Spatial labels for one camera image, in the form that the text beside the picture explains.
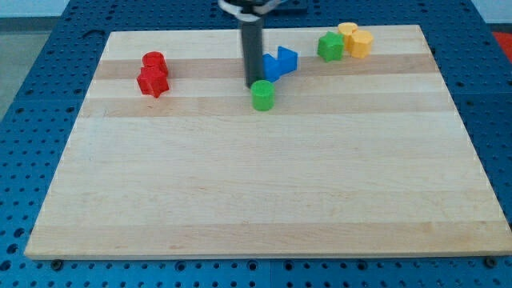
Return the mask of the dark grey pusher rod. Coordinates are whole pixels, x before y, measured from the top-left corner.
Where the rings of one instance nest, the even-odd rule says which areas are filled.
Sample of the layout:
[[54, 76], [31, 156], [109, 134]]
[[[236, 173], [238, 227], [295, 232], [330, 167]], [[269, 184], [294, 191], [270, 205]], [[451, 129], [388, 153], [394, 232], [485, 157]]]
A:
[[263, 19], [240, 22], [245, 84], [248, 88], [264, 79], [262, 52]]

